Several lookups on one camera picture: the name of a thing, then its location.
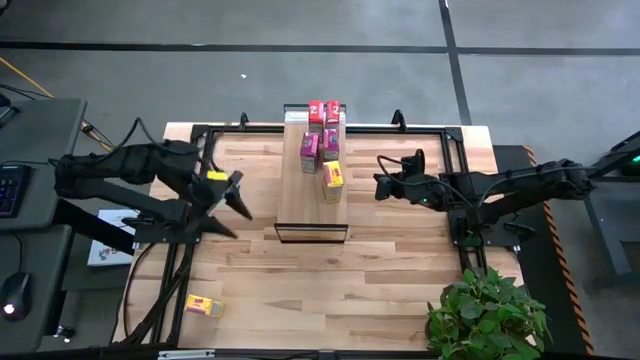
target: yellow box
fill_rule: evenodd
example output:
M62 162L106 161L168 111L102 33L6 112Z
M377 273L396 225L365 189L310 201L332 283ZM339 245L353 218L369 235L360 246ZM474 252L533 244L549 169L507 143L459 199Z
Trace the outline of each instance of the yellow box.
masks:
M342 188L344 180L338 161L328 161L323 164L324 168L324 199L333 204L340 202L342 198Z
M189 294L184 306L184 311L220 318L224 311L224 303L203 296Z

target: gray floor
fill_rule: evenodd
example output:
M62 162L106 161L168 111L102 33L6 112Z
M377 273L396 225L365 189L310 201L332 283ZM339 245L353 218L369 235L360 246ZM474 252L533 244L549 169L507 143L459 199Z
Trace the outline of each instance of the gray floor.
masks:
M449 6L458 46L640 47L634 0L449 0ZM437 0L16 0L0 19L0 39L445 45ZM347 103L353 122L386 123L400 108L410 123L460 124L447 55L0 50L0 56L58 97L86 98L87 119L114 141L136 116L160 137L168 121L231 121L243 111L281 121L283 103L312 98ZM539 161L589 163L638 130L640 57L461 56L460 64L473 124L489 126L496 144L533 146ZM2 66L0 82L29 87ZM99 150L85 138L78 147ZM552 205L576 282L607 271L584 206ZM100 330L84 332L72 346L108 341L107 315L120 291L74 295L65 316L81 332ZM579 291L596 352L637 358L639 289ZM86 305L97 298L98 315ZM62 346L49 340L43 348Z

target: keyboard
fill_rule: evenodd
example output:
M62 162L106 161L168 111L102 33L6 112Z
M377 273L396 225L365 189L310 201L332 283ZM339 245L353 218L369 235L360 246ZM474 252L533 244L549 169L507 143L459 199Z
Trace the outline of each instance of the keyboard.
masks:
M18 216L30 177L30 166L7 165L0 168L0 219Z

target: wooden table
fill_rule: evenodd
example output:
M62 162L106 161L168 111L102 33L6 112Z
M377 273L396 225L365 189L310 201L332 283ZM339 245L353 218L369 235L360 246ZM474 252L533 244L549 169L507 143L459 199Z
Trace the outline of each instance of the wooden table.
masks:
M187 140L192 125L169 123L165 138ZM462 129L470 170L496 172L488 128ZM448 238L445 213L403 200L375 201L372 175L379 172L376 155L399 158L416 148L424 149L430 174L443 172L438 138L347 135L342 150L351 237L344 245L278 241L273 224L282 144L282 134L228 134L218 143L216 163L245 174L241 193L254 220L226 206L217 209L216 216L239 238L203 237L188 292L227 306L219 320L185 313L180 347L423 350L426 302L437 304L442 288L461 279L458 253ZM389 170L397 171L392 165ZM151 195L175 196L158 182ZM135 275L129 303L132 328L158 295L166 251L166 246L156 246ZM490 266L522 284L512 253L487 248L486 255ZM162 339L173 304L168 309ZM120 318L114 340L122 337Z

